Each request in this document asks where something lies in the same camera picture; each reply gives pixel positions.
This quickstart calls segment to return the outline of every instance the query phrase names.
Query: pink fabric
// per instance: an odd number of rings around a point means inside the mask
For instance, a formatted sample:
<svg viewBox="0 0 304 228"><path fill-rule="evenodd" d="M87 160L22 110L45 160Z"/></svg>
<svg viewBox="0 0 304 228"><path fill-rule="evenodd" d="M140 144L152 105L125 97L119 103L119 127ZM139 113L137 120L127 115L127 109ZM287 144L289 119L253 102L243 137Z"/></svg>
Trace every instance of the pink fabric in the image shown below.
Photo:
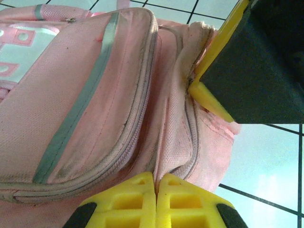
<svg viewBox="0 0 304 228"><path fill-rule="evenodd" d="M21 8L6 8L1 11L0 19L2 20L37 20L35 16L36 6ZM44 20L48 21L65 21L66 19L84 19L91 16L88 10L70 6L54 6L43 4L40 14Z"/></svg>
<svg viewBox="0 0 304 228"><path fill-rule="evenodd" d="M18 29L12 41L12 44L31 46L34 37L35 37L35 31Z"/></svg>
<svg viewBox="0 0 304 228"><path fill-rule="evenodd" d="M117 0L117 9L122 10L130 7L130 0Z"/></svg>
<svg viewBox="0 0 304 228"><path fill-rule="evenodd" d="M18 68L19 64L16 63L3 63L0 62L0 67L7 68L0 72L0 77L9 77Z"/></svg>
<svg viewBox="0 0 304 228"><path fill-rule="evenodd" d="M72 16L72 8L46 7L48 20ZM30 19L33 9L5 9L0 23ZM79 18L91 16L76 11ZM214 29L156 21L146 9L119 12L103 78L48 184L32 185L33 175L91 73L111 13L58 22L61 31L20 83L0 81L0 227L62 227L83 199L143 171L154 172L156 186L168 172L210 191L222 179L240 126L187 94Z"/></svg>
<svg viewBox="0 0 304 228"><path fill-rule="evenodd" d="M18 29L5 27L5 26L1 26L0 29L3 33L0 36L0 43L8 43L8 44L12 43Z"/></svg>
<svg viewBox="0 0 304 228"><path fill-rule="evenodd" d="M91 17L95 17L98 15L104 14L104 12L96 12L96 13L92 13Z"/></svg>

